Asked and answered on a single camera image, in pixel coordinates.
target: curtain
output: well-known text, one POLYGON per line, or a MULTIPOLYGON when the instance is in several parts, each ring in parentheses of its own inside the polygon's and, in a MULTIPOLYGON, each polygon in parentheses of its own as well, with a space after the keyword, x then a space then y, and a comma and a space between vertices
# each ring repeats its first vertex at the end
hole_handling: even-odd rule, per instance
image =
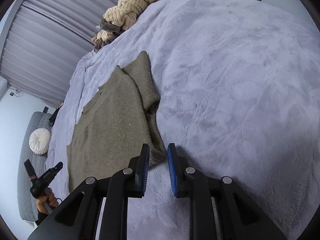
POLYGON ((118 0, 24 0, 5 40, 0 75, 58 105, 104 12, 118 0))

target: metal screw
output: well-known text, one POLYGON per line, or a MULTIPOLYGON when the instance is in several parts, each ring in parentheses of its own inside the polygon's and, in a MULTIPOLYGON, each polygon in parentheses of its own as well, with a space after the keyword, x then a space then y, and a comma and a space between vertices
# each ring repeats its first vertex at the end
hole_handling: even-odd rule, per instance
POLYGON ((86 184, 88 184, 88 185, 91 185, 91 184, 95 183, 95 181, 96 181, 96 179, 94 177, 88 177, 85 180, 86 184))
POLYGON ((222 181, 225 184, 231 184, 232 183, 232 179, 230 177, 223 177, 222 181))
POLYGON ((125 168, 125 169, 123 170, 123 173, 124 173, 124 174, 131 174, 131 173, 132 173, 132 169, 130 169, 130 168, 125 168))
POLYGON ((186 168, 186 173, 188 173, 188 174, 193 174, 195 172, 196 172, 196 170, 194 168, 192 168, 192 167, 186 168))

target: bed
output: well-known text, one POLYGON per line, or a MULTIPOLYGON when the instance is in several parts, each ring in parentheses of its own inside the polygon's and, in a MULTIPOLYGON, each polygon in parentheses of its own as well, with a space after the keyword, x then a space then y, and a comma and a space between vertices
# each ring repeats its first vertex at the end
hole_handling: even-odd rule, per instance
MULTIPOLYGON (((160 0, 85 55, 52 129, 46 167, 67 163, 83 107, 116 65, 143 50, 161 95, 164 144, 174 142, 208 176, 236 179, 297 239, 320 203, 320 34, 257 0, 160 0)), ((66 166, 51 188, 67 197, 66 166)), ((173 198, 161 163, 149 171, 145 197, 129 200, 128 239, 187 239, 188 216, 188 201, 173 198)))

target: gray couch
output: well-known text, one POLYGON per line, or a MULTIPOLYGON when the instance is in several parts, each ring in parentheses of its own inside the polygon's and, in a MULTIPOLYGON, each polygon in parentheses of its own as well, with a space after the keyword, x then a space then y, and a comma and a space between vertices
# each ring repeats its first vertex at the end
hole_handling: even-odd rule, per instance
POLYGON ((30 159, 37 176, 41 176, 45 172, 44 162, 47 159, 47 154, 34 154, 29 147, 29 137, 31 133, 38 128, 46 128, 51 131, 52 126, 49 125, 50 117, 51 114, 34 112, 23 139, 18 169, 18 206, 21 218, 29 222, 38 220, 38 212, 36 200, 30 193, 31 182, 24 167, 24 162, 30 159))

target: white round pillow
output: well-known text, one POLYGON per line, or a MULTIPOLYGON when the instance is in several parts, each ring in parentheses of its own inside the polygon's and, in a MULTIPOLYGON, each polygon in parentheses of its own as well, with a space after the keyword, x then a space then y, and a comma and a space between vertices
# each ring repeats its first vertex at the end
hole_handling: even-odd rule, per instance
POLYGON ((51 133, 45 128, 33 131, 29 138, 29 146, 35 154, 45 154, 49 149, 51 133))

